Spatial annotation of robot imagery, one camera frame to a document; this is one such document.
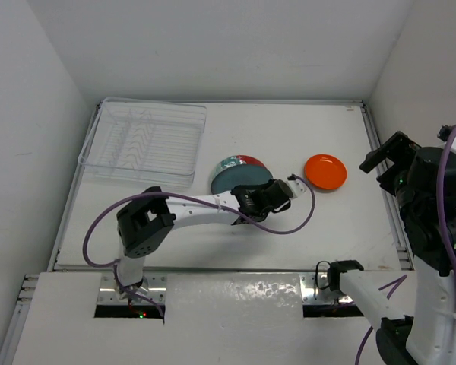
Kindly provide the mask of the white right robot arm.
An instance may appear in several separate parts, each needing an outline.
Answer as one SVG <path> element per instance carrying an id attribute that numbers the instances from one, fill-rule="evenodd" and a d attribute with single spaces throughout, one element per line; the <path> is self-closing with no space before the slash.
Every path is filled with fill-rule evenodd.
<path id="1" fill-rule="evenodd" d="M 348 296 L 375 332 L 386 364 L 456 364 L 456 125 L 443 126 L 440 147 L 422 147 L 397 132 L 368 153 L 360 169 L 383 160 L 378 178 L 397 199 L 413 253 L 413 315 L 393 307 L 354 260 L 332 262 L 328 289 Z"/>

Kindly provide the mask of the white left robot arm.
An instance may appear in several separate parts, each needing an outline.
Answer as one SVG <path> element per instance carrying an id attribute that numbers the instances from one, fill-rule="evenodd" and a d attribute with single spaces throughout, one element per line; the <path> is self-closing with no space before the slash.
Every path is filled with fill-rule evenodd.
<path id="1" fill-rule="evenodd" d="M 122 254 L 117 264 L 119 282 L 131 289 L 143 281 L 145 257 L 154 253 L 167 235 L 202 224 L 256 224 L 270 213 L 285 211 L 304 188 L 293 180 L 271 179 L 262 185 L 237 186 L 214 195 L 182 197 L 159 187 L 129 202 L 117 214 Z"/>

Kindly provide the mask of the dark green rimmed plate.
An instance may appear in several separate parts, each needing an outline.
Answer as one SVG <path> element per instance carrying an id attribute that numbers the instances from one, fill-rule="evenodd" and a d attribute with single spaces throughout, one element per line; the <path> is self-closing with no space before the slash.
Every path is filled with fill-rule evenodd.
<path id="1" fill-rule="evenodd" d="M 230 191 L 236 186 L 265 184 L 272 178 L 271 172 L 259 165 L 218 166 L 211 174 L 210 190 L 212 194 L 218 194 Z"/>

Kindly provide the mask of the red plate with teal flower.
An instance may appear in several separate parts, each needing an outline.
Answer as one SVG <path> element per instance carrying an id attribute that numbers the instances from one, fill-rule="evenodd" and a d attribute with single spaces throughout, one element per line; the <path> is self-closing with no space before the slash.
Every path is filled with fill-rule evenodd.
<path id="1" fill-rule="evenodd" d="M 214 178 L 221 174 L 224 170 L 227 170 L 229 168 L 233 168 L 236 166 L 241 166 L 241 165 L 252 165 L 252 166 L 258 166 L 258 167 L 265 167 L 265 165 L 257 158 L 249 156 L 249 155 L 244 155 L 244 154 L 238 154 L 238 155 L 233 155 L 229 156 L 225 159 L 223 159 L 221 162 L 219 162 L 215 168 L 213 169 L 211 173 L 211 177 Z"/>

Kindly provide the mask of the orange plastic plate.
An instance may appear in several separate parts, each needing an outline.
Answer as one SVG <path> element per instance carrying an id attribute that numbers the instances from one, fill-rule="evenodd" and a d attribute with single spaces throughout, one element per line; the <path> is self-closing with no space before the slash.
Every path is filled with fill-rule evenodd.
<path id="1" fill-rule="evenodd" d="M 347 180 L 344 164 L 330 154 L 316 154 L 305 163 L 306 179 L 316 188 L 323 190 L 339 189 Z"/>

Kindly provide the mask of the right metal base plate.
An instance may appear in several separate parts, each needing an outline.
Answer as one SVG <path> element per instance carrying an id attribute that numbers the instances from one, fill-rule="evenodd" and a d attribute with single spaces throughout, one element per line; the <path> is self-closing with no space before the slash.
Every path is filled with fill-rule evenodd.
<path id="1" fill-rule="evenodd" d="M 300 296 L 304 305 L 347 305 L 353 303 L 351 294 L 360 295 L 372 286 L 372 282 L 364 272 L 347 272 L 339 275 L 336 290 L 329 287 L 325 272 L 316 274 L 314 271 L 299 273 Z"/>

